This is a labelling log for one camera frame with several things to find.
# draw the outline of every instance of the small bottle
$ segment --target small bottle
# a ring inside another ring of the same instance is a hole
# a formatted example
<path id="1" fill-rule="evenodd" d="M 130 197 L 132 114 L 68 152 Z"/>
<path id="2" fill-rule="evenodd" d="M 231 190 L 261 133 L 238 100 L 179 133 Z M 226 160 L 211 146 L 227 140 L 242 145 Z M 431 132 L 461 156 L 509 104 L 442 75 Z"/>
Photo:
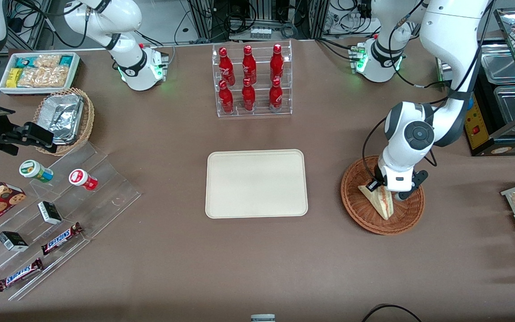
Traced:
<path id="1" fill-rule="evenodd" d="M 244 97 L 244 108 L 248 112 L 252 112 L 256 107 L 256 91 L 253 89 L 252 82 L 249 77 L 244 79 L 244 88 L 241 90 Z"/>
<path id="2" fill-rule="evenodd" d="M 222 109 L 226 114 L 233 113 L 233 96 L 232 92 L 228 88 L 228 84 L 225 80 L 220 80 L 218 83 L 220 86 L 220 92 L 218 95 L 220 96 L 220 104 L 222 105 Z"/>
<path id="3" fill-rule="evenodd" d="M 270 61 L 271 70 L 271 81 L 274 81 L 276 77 L 282 79 L 283 76 L 283 57 L 282 57 L 282 45 L 276 43 L 274 45 L 274 55 Z"/>
<path id="4" fill-rule="evenodd" d="M 236 78 L 233 75 L 233 64 L 228 57 L 228 51 L 224 47 L 219 50 L 220 53 L 220 74 L 222 79 L 225 80 L 228 86 L 233 86 L 236 83 Z"/>
<path id="5" fill-rule="evenodd" d="M 252 55 L 252 47 L 250 45 L 244 46 L 244 60 L 241 65 L 244 68 L 244 78 L 249 78 L 251 84 L 255 84 L 258 81 L 258 71 L 256 59 Z"/>
<path id="6" fill-rule="evenodd" d="M 283 91 L 279 86 L 280 83 L 278 77 L 274 78 L 273 86 L 270 89 L 270 110 L 274 113 L 278 113 L 282 109 Z"/>

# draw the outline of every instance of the clear acrylic display stand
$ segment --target clear acrylic display stand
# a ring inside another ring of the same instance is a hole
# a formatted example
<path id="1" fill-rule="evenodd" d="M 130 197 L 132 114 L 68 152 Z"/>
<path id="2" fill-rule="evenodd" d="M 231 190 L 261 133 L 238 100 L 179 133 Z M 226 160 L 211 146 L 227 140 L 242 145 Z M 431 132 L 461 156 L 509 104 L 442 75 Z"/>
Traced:
<path id="1" fill-rule="evenodd" d="M 281 79 L 281 88 L 283 91 L 282 108 L 279 112 L 272 112 L 270 110 L 270 60 L 274 53 L 274 44 L 279 43 L 282 45 L 283 56 L 283 77 Z M 223 45 L 214 45 L 212 48 L 212 69 L 214 75 L 214 91 L 216 92 L 216 106 L 218 117 L 229 116 L 276 116 L 280 114 L 291 114 L 293 111 L 292 100 L 292 53 L 290 41 L 278 42 L 252 42 L 252 53 L 256 59 L 257 64 L 257 82 L 253 85 L 256 91 L 256 107 L 254 111 L 248 112 L 244 108 L 244 101 L 241 96 L 241 90 L 244 87 L 243 79 L 244 72 L 241 62 L 244 59 L 244 45 L 243 43 L 226 43 Z M 233 94 L 233 113 L 225 114 L 220 104 L 220 96 L 218 95 L 220 88 L 218 82 L 221 80 L 220 74 L 220 55 L 217 51 L 221 47 L 228 50 L 228 56 L 233 63 L 233 74 L 236 78 L 236 83 L 231 86 Z"/>
<path id="2" fill-rule="evenodd" d="M 65 261 L 104 229 L 140 196 L 140 193 L 110 165 L 106 155 L 86 143 L 57 160 L 50 169 L 55 173 L 47 183 L 32 180 L 25 190 L 27 198 L 0 218 L 0 232 L 17 232 L 27 242 L 24 252 L 7 250 L 0 242 L 0 280 L 20 271 L 41 257 L 45 269 L 18 281 L 3 294 L 9 300 L 20 300 Z M 84 169 L 98 179 L 93 191 L 69 183 L 74 169 Z M 43 221 L 37 204 L 42 200 L 53 202 L 63 221 L 51 225 Z M 53 240 L 76 222 L 84 231 L 43 257 L 41 246 Z"/>

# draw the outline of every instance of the yellow panel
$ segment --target yellow panel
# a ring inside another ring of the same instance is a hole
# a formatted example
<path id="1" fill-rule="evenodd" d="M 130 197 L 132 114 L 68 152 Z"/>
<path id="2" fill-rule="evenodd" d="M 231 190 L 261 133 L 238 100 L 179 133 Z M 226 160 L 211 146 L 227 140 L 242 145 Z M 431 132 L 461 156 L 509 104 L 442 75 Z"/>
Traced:
<path id="1" fill-rule="evenodd" d="M 476 96 L 473 97 L 474 104 L 472 108 L 466 112 L 466 119 L 464 120 L 464 130 L 466 130 L 466 136 L 470 141 L 472 149 L 480 147 L 482 143 L 488 141 L 489 135 L 484 124 L 482 114 L 480 114 L 480 108 L 476 102 Z"/>

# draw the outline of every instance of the foil container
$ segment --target foil container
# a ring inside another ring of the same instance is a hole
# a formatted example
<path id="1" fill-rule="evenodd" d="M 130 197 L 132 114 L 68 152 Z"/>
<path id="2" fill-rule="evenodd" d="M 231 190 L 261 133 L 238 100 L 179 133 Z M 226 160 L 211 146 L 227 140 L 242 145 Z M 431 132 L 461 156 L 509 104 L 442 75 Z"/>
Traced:
<path id="1" fill-rule="evenodd" d="M 53 143 L 71 145 L 77 141 L 84 99 L 77 94 L 48 97 L 41 106 L 37 125 L 51 131 Z"/>

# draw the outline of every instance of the white tray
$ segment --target white tray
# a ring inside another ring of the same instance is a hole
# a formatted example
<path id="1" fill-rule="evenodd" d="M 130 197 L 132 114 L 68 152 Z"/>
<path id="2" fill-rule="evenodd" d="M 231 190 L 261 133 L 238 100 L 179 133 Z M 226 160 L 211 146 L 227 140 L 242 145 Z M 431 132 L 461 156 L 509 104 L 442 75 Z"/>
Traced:
<path id="1" fill-rule="evenodd" d="M 73 56 L 73 60 L 71 61 L 71 65 L 69 66 L 69 73 L 67 74 L 67 80 L 65 81 L 65 85 L 63 87 L 37 87 L 37 88 L 26 88 L 26 87 L 6 87 L 5 82 L 7 81 L 7 78 L 9 76 L 9 71 L 15 67 L 17 63 L 17 59 L 19 58 L 25 58 L 25 57 L 34 57 L 37 55 L 64 55 L 64 56 Z M 74 51 L 44 51 L 37 53 L 29 52 L 29 53 L 17 53 L 11 55 L 9 57 L 9 61 L 7 66 L 5 67 L 5 72 L 3 77 L 0 80 L 0 91 L 2 93 L 8 94 L 8 95 L 36 95 L 36 94 L 49 94 L 49 93 L 55 93 L 59 90 L 63 89 L 69 89 L 71 88 L 71 85 L 73 84 L 73 80 L 75 78 L 75 74 L 77 73 L 77 68 L 79 64 L 79 55 L 75 53 Z"/>
<path id="2" fill-rule="evenodd" d="M 306 212 L 305 163 L 298 149 L 209 155 L 208 217 L 303 216 Z"/>

